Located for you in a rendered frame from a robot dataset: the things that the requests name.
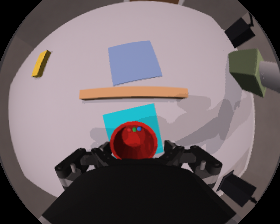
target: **wooden stick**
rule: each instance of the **wooden stick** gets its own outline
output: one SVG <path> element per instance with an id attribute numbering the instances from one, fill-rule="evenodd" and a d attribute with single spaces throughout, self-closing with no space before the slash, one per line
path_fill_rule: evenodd
<path id="1" fill-rule="evenodd" d="M 79 95 L 81 100 L 132 97 L 187 98 L 188 89 L 159 86 L 123 86 L 80 90 Z"/>

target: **white table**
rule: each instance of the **white table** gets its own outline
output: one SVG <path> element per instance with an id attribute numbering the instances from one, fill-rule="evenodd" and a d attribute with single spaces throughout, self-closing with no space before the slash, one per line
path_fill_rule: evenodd
<path id="1" fill-rule="evenodd" d="M 163 77 L 120 86 L 188 88 L 188 98 L 79 99 L 81 89 L 113 86 L 109 47 L 147 40 Z M 45 50 L 52 54 L 43 77 L 33 78 Z M 211 17 L 180 5 L 123 2 L 67 22 L 32 51 L 11 84 L 10 131 L 25 177 L 58 197 L 63 188 L 54 167 L 77 148 L 90 150 L 108 141 L 102 115 L 149 103 L 155 104 L 162 141 L 199 145 L 223 163 L 215 191 L 231 170 L 241 176 L 255 119 L 253 95 L 229 74 L 228 53 L 234 50 Z"/>

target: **red bowl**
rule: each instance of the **red bowl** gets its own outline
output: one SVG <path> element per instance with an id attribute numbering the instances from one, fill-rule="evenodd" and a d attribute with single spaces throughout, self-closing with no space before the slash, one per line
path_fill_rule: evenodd
<path id="1" fill-rule="evenodd" d="M 154 131 L 138 121 L 126 122 L 112 133 L 110 148 L 117 159 L 152 158 L 158 148 L 158 139 Z"/>

